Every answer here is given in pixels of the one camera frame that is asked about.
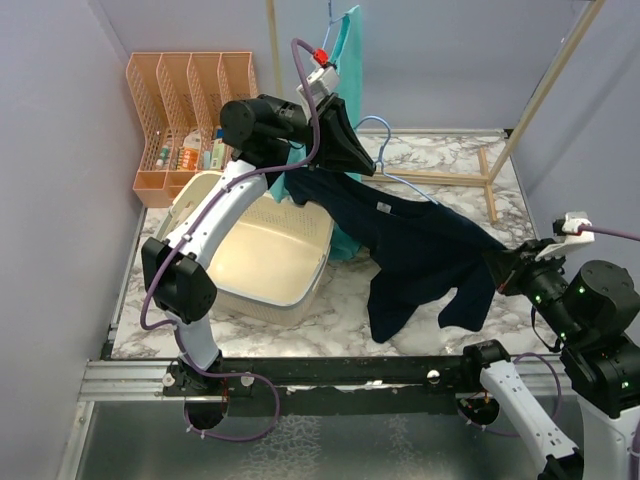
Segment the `light blue wire hanger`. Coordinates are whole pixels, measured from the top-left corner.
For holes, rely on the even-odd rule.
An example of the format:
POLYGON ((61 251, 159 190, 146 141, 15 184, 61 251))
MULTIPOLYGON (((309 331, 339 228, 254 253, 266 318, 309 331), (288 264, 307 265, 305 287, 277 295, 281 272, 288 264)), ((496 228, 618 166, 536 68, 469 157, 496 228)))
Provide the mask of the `light blue wire hanger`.
POLYGON ((422 191, 420 188, 418 188, 416 185, 412 184, 408 180, 405 180, 405 179, 403 179, 401 177, 398 177, 398 176, 396 176, 394 174, 391 174, 390 172, 387 171, 386 163, 385 163, 385 150, 386 150, 386 147, 388 146, 388 144, 389 144, 389 142, 390 142, 390 140, 392 138, 391 126, 384 118, 382 118, 380 116, 367 115, 367 116, 364 116, 356 124, 355 129, 358 129, 364 123, 369 122, 369 121, 380 123, 384 127, 384 129, 386 130, 386 138, 385 138, 385 140, 383 141, 383 143, 379 147, 378 156, 377 156, 377 160, 376 160, 376 165, 378 167, 378 170, 379 170, 380 174, 386 179, 390 179, 392 181, 398 182, 398 183, 410 188, 412 191, 414 191, 415 193, 420 195, 426 201, 431 202, 434 205, 438 205, 439 202, 435 198, 433 198, 431 195, 425 193, 424 191, 422 191))

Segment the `navy blue t shirt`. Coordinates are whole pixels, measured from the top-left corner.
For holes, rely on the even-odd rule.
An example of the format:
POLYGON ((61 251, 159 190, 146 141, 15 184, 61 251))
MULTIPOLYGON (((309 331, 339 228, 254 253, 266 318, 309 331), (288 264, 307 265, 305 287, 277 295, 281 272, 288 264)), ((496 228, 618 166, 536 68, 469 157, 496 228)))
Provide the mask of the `navy blue t shirt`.
POLYGON ((314 202, 369 251, 379 271, 367 302, 372 339, 399 333, 419 306, 455 293, 440 311, 440 327, 480 331, 495 285, 484 255, 503 244, 442 204, 403 199, 344 173, 300 168, 285 175, 297 204, 314 202))

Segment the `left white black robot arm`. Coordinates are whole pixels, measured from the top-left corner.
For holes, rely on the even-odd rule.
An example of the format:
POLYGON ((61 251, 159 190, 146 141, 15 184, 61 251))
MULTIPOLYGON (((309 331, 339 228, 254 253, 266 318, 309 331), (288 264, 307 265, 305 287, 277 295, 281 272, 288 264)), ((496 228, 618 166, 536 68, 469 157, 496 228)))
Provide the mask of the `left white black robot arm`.
POLYGON ((345 101, 332 93, 308 110, 261 94, 226 103, 220 111, 224 143, 233 155, 205 199, 170 235, 141 249, 145 307, 167 315, 186 382, 206 395, 220 385, 222 353, 209 325, 217 288, 207 270, 235 223, 273 185, 297 167, 370 176, 375 167, 348 118, 345 101))

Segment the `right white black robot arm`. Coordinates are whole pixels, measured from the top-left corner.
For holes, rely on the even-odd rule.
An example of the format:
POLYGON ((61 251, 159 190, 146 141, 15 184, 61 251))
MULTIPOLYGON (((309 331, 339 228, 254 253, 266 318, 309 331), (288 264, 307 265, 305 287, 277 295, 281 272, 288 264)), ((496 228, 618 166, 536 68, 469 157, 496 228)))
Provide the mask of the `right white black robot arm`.
POLYGON ((497 401, 542 479, 636 479, 639 476, 639 347, 625 333, 639 313, 628 271, 585 263, 572 281, 561 244, 532 240, 485 255, 498 293, 522 295, 559 340, 560 361, 577 395, 583 446, 546 413, 497 341, 463 350, 461 383, 497 401))

